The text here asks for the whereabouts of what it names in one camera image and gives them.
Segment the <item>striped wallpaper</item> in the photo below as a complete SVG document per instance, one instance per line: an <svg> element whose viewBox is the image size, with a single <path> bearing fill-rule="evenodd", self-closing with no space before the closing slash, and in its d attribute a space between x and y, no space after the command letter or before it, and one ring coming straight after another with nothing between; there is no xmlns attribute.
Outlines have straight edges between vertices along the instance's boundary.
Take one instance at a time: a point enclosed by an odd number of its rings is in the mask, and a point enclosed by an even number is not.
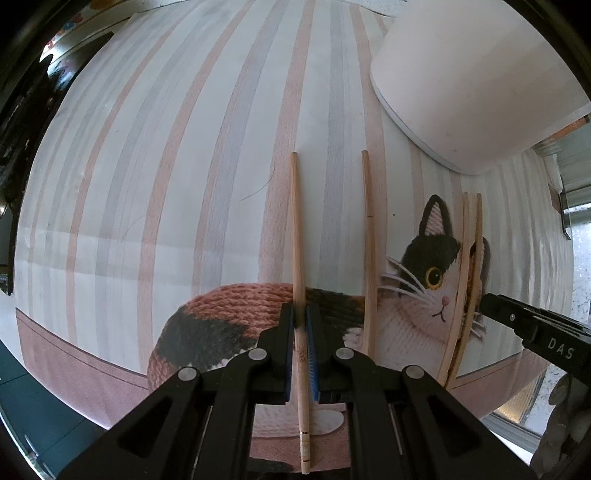
<svg viewBox="0 0 591 480"><path fill-rule="evenodd" d="M307 284L361 294L367 149L380 268L401 258L430 195L445 199L458 237L462 192L473 206L481 192L487 290L568 314L572 250L543 162L528 150L466 177L409 142L369 79L391 24L337 0L189 0L132 17L76 79L35 158L17 307L145 373L166 320L194 295L290 281L294 150ZM520 350L489 321L460 374Z"/></svg>

